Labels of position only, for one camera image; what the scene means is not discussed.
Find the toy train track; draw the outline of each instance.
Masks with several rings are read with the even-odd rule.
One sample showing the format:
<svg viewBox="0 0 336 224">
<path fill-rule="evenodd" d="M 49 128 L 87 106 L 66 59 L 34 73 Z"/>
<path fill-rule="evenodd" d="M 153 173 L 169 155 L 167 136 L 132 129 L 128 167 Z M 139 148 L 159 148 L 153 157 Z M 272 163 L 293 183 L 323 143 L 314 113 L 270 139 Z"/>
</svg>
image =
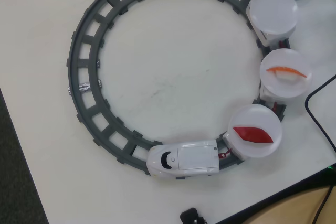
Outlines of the toy train track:
<svg viewBox="0 0 336 224">
<path fill-rule="evenodd" d="M 142 137 L 142 134 L 137 131 L 131 131 L 124 126 L 123 121 L 113 115 L 110 110 L 109 103 L 104 97 L 100 89 L 102 88 L 101 81 L 98 79 L 98 68 L 100 67 L 100 61 L 98 59 L 98 53 L 100 48 L 104 45 L 104 35 L 108 29 L 112 29 L 114 20 L 128 11 L 128 7 L 133 2 L 140 2 L 143 0 L 95 0 L 91 6 L 85 11 L 76 31 L 72 36 L 72 44 L 70 48 L 69 58 L 67 59 L 68 76 L 69 76 L 69 94 L 72 96 L 76 110 L 78 112 L 77 118 L 79 122 L 83 123 L 93 136 L 93 141 L 98 145 L 104 147 L 109 153 L 117 158 L 117 161 L 122 164 L 131 165 L 137 169 L 140 169 L 149 175 L 146 167 L 146 162 L 133 156 L 135 148 L 137 146 L 149 150 L 151 147 L 161 145 L 158 141 L 149 141 Z M 250 0 L 218 0 L 219 2 L 227 2 L 232 5 L 233 11 L 238 15 L 243 15 L 247 20 L 247 25 L 252 28 L 246 15 L 246 8 Z M 99 14 L 99 10 L 106 4 L 110 4 L 113 9 L 107 16 Z M 86 34 L 90 24 L 93 21 L 99 23 L 99 28 L 95 36 L 89 36 Z M 82 44 L 90 44 L 90 54 L 88 59 L 80 59 L 80 48 Z M 262 50 L 262 56 L 265 57 L 269 52 L 269 47 L 264 47 L 259 39 L 257 39 L 257 46 Z M 288 40 L 280 43 L 279 47 L 289 47 Z M 88 68 L 89 83 L 80 83 L 78 78 L 78 69 Z M 92 92 L 96 104 L 90 108 L 86 108 L 83 102 L 82 94 L 84 92 Z M 265 105 L 265 101 L 258 98 L 253 103 Z M 271 109 L 282 120 L 285 105 L 273 106 Z M 107 120 L 109 125 L 102 131 L 100 131 L 94 124 L 92 118 L 101 113 Z M 109 141 L 109 137 L 115 132 L 120 133 L 125 137 L 128 142 L 123 149 L 118 148 L 116 145 Z M 221 135 L 217 139 L 218 148 L 225 147 L 225 143 Z M 235 155 L 230 155 L 227 158 L 221 159 L 219 166 L 220 169 L 224 169 L 234 164 L 240 164 L 242 161 Z"/>
</svg>

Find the gray plastic track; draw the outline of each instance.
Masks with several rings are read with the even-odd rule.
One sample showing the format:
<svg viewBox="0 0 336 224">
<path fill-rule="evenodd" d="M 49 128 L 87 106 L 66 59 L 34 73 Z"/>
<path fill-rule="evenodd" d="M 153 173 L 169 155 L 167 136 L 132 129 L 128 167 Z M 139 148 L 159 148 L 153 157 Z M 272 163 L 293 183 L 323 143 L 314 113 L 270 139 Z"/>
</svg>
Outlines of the gray plastic track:
<svg viewBox="0 0 336 224">
<path fill-rule="evenodd" d="M 140 2 L 143 0 L 95 0 L 91 6 L 85 11 L 83 18 L 81 19 L 76 31 L 72 36 L 72 44 L 70 48 L 69 59 L 67 60 L 68 76 L 69 76 L 69 86 L 70 92 L 75 104 L 76 110 L 78 112 L 78 119 L 82 122 L 91 135 L 94 137 L 94 142 L 98 146 L 104 147 L 108 152 L 117 157 L 117 160 L 122 164 L 131 165 L 137 169 L 148 173 L 145 161 L 142 161 L 136 157 L 133 157 L 133 152 L 137 146 L 140 146 L 146 150 L 149 150 L 155 145 L 161 145 L 161 142 L 149 141 L 142 137 L 142 134 L 137 131 L 130 131 L 124 126 L 122 120 L 115 117 L 111 110 L 110 105 L 107 100 L 104 99 L 100 91 L 98 84 L 97 67 L 99 67 L 98 53 L 99 49 L 104 45 L 104 35 L 108 29 L 112 29 L 114 25 L 114 20 L 119 16 L 123 15 L 128 11 L 129 6 L 133 2 Z M 247 19 L 245 10 L 250 0 L 218 0 L 220 2 L 228 2 L 233 6 L 233 10 L 243 15 L 247 20 L 247 25 L 250 29 L 252 26 Z M 104 17 L 99 14 L 99 10 L 108 3 L 113 9 L 110 13 Z M 95 20 L 100 23 L 100 26 L 95 34 L 95 36 L 86 35 L 91 22 Z M 83 60 L 79 58 L 80 48 L 82 44 L 90 44 L 90 54 L 88 60 Z M 257 45 L 262 49 L 263 56 L 270 52 L 269 48 L 265 48 L 257 41 Z M 78 69 L 88 68 L 89 80 L 91 86 L 91 92 L 93 94 L 96 105 L 91 108 L 86 109 L 82 95 L 79 91 L 79 79 L 78 79 Z M 107 120 L 109 125 L 100 131 L 94 124 L 92 118 L 101 113 Z M 125 137 L 128 142 L 123 149 L 118 148 L 113 143 L 109 141 L 109 137 L 115 132 L 120 133 Z M 221 137 L 217 140 L 219 146 L 223 146 L 224 142 Z M 239 164 L 241 161 L 236 156 L 231 155 L 228 158 L 220 160 L 220 168 L 223 169 L 233 164 Z"/>
</svg>

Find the white table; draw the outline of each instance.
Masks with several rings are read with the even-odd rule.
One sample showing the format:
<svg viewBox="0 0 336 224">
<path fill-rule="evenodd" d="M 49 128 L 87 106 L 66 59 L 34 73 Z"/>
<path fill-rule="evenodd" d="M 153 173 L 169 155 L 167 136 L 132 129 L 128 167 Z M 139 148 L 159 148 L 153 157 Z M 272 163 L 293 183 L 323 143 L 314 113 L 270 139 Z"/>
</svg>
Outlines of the white table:
<svg viewBox="0 0 336 224">
<path fill-rule="evenodd" d="M 288 106 L 283 143 L 269 157 L 177 181 L 121 165 L 78 122 L 67 91 L 71 35 L 93 1 L 0 0 L 0 87 L 49 223 L 171 224 L 191 207 L 216 223 L 336 162 L 303 97 Z M 313 67 L 312 91 L 336 73 L 336 0 L 298 5 L 290 43 Z M 103 95 L 127 127 L 151 140 L 215 139 L 234 111 L 257 96 L 261 53 L 228 4 L 146 0 L 105 40 Z M 310 104 L 331 137 L 335 85 Z"/>
</svg>

